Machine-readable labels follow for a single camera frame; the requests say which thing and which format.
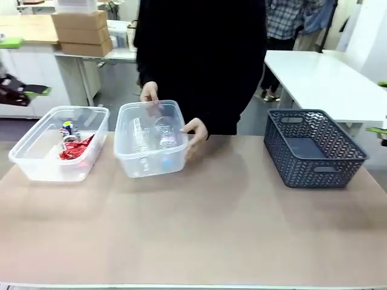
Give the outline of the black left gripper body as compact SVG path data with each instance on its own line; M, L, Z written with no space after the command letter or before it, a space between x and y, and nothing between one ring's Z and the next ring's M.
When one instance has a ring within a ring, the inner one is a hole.
M1 104L12 106L29 106L30 98L26 95L27 85L12 75L1 77Z

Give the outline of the person's right hand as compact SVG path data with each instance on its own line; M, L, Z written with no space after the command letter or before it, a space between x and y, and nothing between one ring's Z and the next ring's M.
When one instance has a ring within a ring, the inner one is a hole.
M141 102L153 102L158 103L158 86L155 82L146 82L140 94Z

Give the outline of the person's left hand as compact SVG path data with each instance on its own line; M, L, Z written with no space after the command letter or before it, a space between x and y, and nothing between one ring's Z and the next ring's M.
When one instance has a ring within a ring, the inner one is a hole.
M192 119L180 131L184 134L193 131L193 137L188 142L185 154L185 162L188 162L207 140L208 131L205 124L199 118Z

